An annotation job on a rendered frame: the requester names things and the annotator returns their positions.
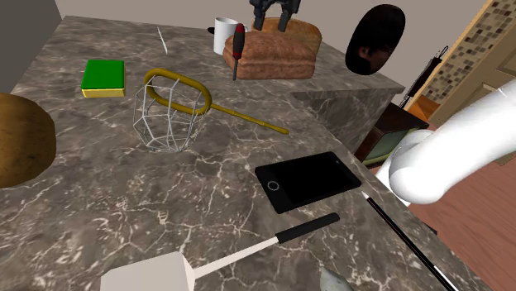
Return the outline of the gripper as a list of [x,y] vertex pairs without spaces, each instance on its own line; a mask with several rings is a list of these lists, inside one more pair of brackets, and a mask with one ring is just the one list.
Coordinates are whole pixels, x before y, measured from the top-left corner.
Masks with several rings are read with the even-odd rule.
[[278,3],[282,8],[278,30],[285,32],[292,14],[298,12],[301,0],[249,0],[249,3],[254,7],[255,20],[253,27],[258,31],[262,30],[265,20],[265,12],[272,5]]

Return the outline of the brown bread loaf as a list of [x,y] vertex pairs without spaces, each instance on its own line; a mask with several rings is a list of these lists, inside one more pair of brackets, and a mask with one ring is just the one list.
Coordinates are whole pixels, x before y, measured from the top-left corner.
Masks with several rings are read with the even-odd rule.
[[266,17],[260,32],[279,34],[289,39],[303,42],[315,55],[318,54],[322,42],[320,30],[313,24],[291,18],[285,31],[278,28],[280,19],[278,17]]
[[315,62],[316,55],[301,41],[251,31],[245,35],[236,76],[239,79],[310,79]]

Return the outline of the red and black screwdriver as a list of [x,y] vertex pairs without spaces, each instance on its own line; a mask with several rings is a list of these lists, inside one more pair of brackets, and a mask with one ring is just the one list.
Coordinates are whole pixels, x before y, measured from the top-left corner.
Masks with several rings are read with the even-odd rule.
[[242,23],[238,23],[236,25],[234,36],[233,36],[233,45],[232,45],[232,57],[234,59],[234,68],[232,79],[236,80],[237,78],[237,66],[238,61],[242,57],[242,52],[245,45],[245,35],[246,35],[246,27]]

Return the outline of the white mug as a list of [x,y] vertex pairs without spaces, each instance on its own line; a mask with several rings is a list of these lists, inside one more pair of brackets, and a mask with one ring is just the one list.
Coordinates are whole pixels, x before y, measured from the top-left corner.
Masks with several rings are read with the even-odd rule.
[[226,39],[234,35],[234,31],[239,24],[227,17],[216,17],[214,22],[213,51],[218,55],[223,55]]

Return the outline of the black oval object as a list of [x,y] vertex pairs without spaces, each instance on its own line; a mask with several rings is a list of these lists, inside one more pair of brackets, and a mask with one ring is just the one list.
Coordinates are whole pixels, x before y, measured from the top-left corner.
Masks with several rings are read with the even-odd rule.
[[346,67],[355,74],[371,75],[388,61],[404,33],[406,17],[401,8],[380,4],[359,21],[346,50]]

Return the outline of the dark wooden chair, green cushion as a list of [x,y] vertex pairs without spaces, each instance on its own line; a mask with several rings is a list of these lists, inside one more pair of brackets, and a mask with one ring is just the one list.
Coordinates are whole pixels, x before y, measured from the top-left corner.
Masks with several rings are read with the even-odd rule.
[[390,103],[356,150],[355,157],[367,168],[374,168],[392,154],[406,135],[428,127],[424,120]]

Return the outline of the black tablet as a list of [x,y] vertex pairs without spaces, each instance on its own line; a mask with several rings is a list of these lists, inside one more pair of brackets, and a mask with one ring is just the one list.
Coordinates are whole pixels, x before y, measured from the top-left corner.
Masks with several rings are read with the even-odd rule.
[[361,186],[332,151],[258,166],[255,175],[278,214]]

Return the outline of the green and yellow sponge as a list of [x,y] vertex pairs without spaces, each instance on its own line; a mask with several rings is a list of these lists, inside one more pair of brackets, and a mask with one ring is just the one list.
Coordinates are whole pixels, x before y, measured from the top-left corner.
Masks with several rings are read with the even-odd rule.
[[123,60],[88,60],[81,83],[86,98],[120,98],[126,95]]

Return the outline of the thin black stick, white tips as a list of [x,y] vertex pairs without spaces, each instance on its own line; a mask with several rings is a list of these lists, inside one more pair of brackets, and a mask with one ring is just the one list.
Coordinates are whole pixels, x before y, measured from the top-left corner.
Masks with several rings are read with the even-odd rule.
[[422,261],[437,280],[447,291],[459,291],[458,288],[420,251],[419,248],[407,237],[407,235],[396,225],[396,223],[386,214],[386,212],[371,198],[367,193],[361,191],[362,196],[376,210],[389,227],[398,235],[404,244]]

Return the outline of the brown round potato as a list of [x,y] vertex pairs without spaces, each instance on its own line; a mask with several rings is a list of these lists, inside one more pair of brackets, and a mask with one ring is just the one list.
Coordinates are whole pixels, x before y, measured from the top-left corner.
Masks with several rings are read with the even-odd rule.
[[55,124],[28,98],[0,93],[0,188],[36,178],[56,155]]

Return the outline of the black long-handled tool on wall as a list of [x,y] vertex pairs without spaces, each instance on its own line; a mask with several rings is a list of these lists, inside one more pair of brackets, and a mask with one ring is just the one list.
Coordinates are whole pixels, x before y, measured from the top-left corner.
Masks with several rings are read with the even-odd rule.
[[425,84],[425,82],[428,80],[430,74],[433,70],[442,62],[442,57],[446,54],[448,51],[449,46],[446,45],[443,47],[442,50],[439,50],[429,61],[426,65],[423,72],[417,77],[417,79],[414,81],[408,92],[404,95],[404,98],[402,102],[399,104],[400,108],[404,108],[407,103],[410,101],[411,98],[414,97],[416,92]]

